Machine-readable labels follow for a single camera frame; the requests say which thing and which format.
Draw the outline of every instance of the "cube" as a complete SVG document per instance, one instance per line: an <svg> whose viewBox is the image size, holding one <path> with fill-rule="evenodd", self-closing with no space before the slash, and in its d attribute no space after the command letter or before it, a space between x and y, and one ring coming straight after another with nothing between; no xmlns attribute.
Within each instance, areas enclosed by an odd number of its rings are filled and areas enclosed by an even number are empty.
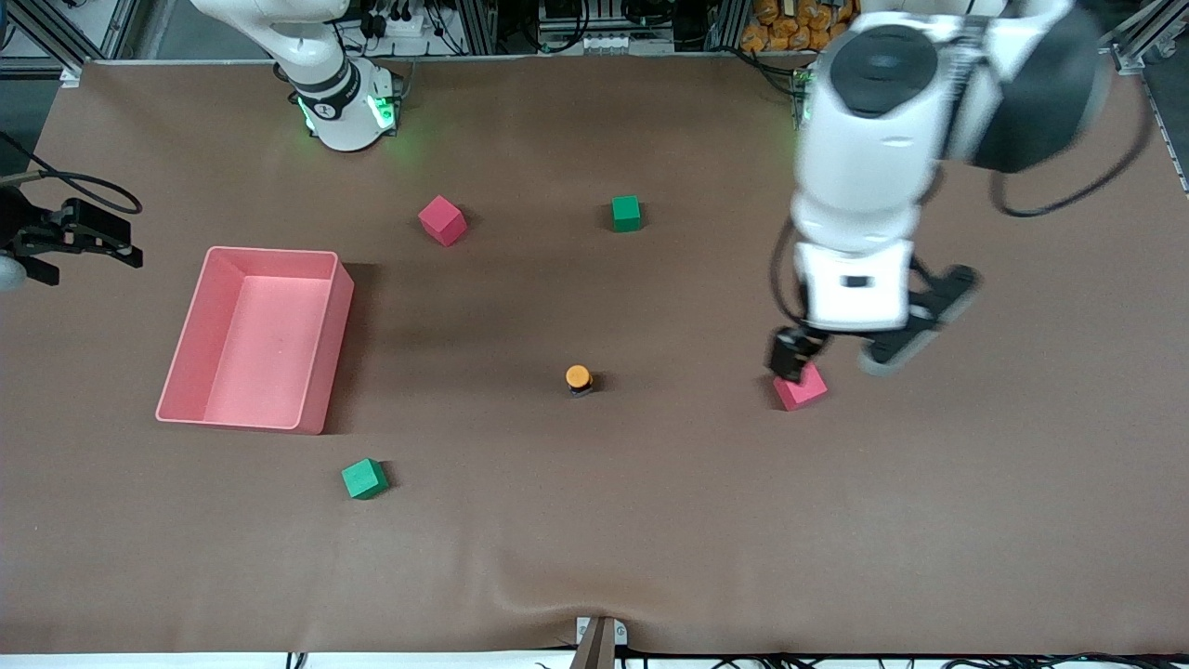
<svg viewBox="0 0 1189 669"><path fill-rule="evenodd" d="M640 200L635 195L612 197L611 220L616 232L640 229Z"/></svg>
<svg viewBox="0 0 1189 669"><path fill-rule="evenodd" d="M772 380L772 385L776 387L776 395L780 396L780 403L785 405L785 411L801 409L825 395L825 381L822 380L822 375L812 362L806 364L805 368L801 370L800 384L793 384L776 377Z"/></svg>
<svg viewBox="0 0 1189 669"><path fill-rule="evenodd" d="M347 494L357 500L371 499L388 490L388 476L372 459L360 460L344 469L342 482L347 485Z"/></svg>
<svg viewBox="0 0 1189 669"><path fill-rule="evenodd" d="M449 246L466 232L466 219L463 212L452 204L449 200L438 195L426 208L417 214L421 226L430 236L438 239L442 246Z"/></svg>

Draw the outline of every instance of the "green light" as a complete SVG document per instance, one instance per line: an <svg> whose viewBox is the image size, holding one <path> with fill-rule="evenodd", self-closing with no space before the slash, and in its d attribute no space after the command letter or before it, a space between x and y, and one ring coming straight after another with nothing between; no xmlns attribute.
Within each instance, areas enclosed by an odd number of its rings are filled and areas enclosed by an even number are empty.
<svg viewBox="0 0 1189 669"><path fill-rule="evenodd" d="M314 120L309 118L309 109L306 108L306 102L301 97L297 97L297 106L301 107L301 113L306 116L306 127L308 127L310 132L315 132Z"/></svg>
<svg viewBox="0 0 1189 669"><path fill-rule="evenodd" d="M383 97L376 99L369 95L367 106L371 107L372 115L376 116L376 122L382 128L388 130L392 127L392 102Z"/></svg>

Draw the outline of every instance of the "small bottle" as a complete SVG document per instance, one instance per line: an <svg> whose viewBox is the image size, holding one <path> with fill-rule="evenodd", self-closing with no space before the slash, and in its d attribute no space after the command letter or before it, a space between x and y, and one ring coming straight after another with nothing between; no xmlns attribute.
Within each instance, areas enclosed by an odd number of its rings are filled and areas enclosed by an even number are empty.
<svg viewBox="0 0 1189 669"><path fill-rule="evenodd" d="M571 396L580 398L594 390L594 378L589 370L575 365L566 371L566 385Z"/></svg>

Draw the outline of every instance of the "black joint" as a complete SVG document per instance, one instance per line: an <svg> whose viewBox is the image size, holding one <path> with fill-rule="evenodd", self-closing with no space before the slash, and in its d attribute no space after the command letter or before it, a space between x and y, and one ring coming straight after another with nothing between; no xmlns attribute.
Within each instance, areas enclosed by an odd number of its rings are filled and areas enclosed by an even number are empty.
<svg viewBox="0 0 1189 669"><path fill-rule="evenodd" d="M830 341L829 333L812 327L781 327L773 333L768 370L776 377L801 383L801 371Z"/></svg>

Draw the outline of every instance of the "power strip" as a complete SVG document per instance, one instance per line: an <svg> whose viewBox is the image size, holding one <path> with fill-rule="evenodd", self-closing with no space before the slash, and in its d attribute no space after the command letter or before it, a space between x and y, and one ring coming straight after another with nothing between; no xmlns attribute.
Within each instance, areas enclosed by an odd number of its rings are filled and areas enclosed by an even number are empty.
<svg viewBox="0 0 1189 669"><path fill-rule="evenodd" d="M400 19L388 19L388 37L417 37L426 27L424 14L413 14L413 18L403 21Z"/></svg>
<svg viewBox="0 0 1189 669"><path fill-rule="evenodd" d="M583 38L583 52L589 56L625 56L631 46L627 34Z"/></svg>

